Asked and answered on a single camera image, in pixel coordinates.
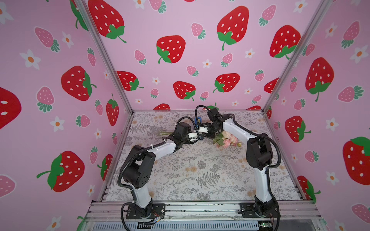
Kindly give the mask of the pink flower bouquet green stems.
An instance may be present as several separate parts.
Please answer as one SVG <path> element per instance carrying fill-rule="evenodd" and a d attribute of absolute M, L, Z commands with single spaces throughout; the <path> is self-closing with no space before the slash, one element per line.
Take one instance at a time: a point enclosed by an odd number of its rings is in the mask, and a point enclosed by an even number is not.
<path fill-rule="evenodd" d="M 232 135 L 229 132 L 223 131 L 221 133 L 217 132 L 216 134 L 208 134 L 208 133 L 201 133 L 200 135 L 203 135 L 203 138 L 205 139 L 211 139 L 212 143 L 217 146 L 217 148 L 227 148 L 229 146 L 238 146 L 241 147 L 242 143 L 239 142 L 239 140 L 236 138 L 236 136 Z M 196 138 L 190 138 L 188 141 L 181 141 L 179 139 L 176 139 L 174 143 L 181 148 L 184 144 L 194 144 L 198 140 Z"/>

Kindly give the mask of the blue tape dispenser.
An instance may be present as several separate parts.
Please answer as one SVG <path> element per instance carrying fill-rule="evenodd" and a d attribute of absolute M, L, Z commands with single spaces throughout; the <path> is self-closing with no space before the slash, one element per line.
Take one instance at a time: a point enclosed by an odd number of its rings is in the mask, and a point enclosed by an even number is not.
<path fill-rule="evenodd" d="M 202 119 L 201 119 L 201 117 L 199 116 L 199 117 L 195 118 L 195 119 L 194 119 L 194 121 L 195 121 L 195 127 L 196 127 L 196 129 L 198 129 L 198 128 L 199 128 L 199 126 L 200 126 L 200 125 L 201 125 L 201 123 L 202 123 Z"/>

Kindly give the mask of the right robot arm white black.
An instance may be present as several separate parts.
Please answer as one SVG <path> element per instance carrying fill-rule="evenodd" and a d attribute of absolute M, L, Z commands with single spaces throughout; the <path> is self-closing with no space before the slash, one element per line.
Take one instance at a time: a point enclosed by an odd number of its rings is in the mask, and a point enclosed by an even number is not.
<path fill-rule="evenodd" d="M 207 109 L 210 123 L 201 123 L 195 114 L 196 129 L 208 138 L 215 138 L 216 133 L 226 131 L 246 144 L 246 160 L 254 170 L 256 184 L 255 203 L 252 212 L 257 216 L 281 217 L 277 199 L 272 193 L 269 171 L 281 164 L 281 152 L 276 142 L 267 134 L 253 132 L 236 121 L 234 114 L 220 114 L 217 109 Z"/>

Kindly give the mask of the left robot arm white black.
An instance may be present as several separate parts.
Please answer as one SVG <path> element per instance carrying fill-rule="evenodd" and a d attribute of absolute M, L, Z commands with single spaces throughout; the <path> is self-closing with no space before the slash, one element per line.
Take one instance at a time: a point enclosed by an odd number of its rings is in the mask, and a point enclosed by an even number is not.
<path fill-rule="evenodd" d="M 149 147 L 135 145 L 119 170 L 117 185 L 130 190 L 134 199 L 133 205 L 138 210 L 149 212 L 153 199 L 149 194 L 147 183 L 152 174 L 155 161 L 180 150 L 185 144 L 195 144 L 201 140 L 195 123 L 178 121 L 172 133 L 162 137 L 161 142 Z"/>

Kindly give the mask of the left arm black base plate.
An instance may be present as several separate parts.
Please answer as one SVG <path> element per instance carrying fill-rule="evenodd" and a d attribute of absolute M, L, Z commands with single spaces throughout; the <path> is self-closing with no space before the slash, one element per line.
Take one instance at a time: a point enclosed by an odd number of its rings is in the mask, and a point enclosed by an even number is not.
<path fill-rule="evenodd" d="M 136 204 L 130 203 L 126 212 L 126 219 L 154 219 L 164 217 L 166 204 L 149 204 L 146 208 L 141 208 Z"/>

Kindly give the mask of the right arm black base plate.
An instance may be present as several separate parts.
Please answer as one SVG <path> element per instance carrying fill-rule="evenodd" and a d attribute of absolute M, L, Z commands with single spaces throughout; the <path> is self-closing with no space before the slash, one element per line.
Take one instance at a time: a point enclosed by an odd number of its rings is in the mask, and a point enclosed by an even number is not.
<path fill-rule="evenodd" d="M 277 204 L 272 200 L 267 203 L 240 203 L 240 210 L 243 218 L 280 218 Z"/>

